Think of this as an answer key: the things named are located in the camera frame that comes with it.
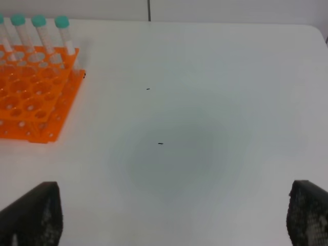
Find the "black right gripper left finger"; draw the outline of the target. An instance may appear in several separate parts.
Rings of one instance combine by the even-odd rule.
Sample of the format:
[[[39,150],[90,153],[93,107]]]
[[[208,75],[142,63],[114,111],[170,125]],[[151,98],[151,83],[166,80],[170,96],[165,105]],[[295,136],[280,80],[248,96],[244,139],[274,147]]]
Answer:
[[[56,181],[40,183],[1,210],[1,245],[59,245],[62,232]]]

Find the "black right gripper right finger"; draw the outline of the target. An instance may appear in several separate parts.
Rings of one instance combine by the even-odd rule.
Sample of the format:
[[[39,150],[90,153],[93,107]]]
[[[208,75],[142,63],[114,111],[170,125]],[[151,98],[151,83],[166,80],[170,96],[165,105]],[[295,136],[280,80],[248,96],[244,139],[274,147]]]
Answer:
[[[327,245],[327,191],[308,180],[294,181],[286,228],[293,246]]]

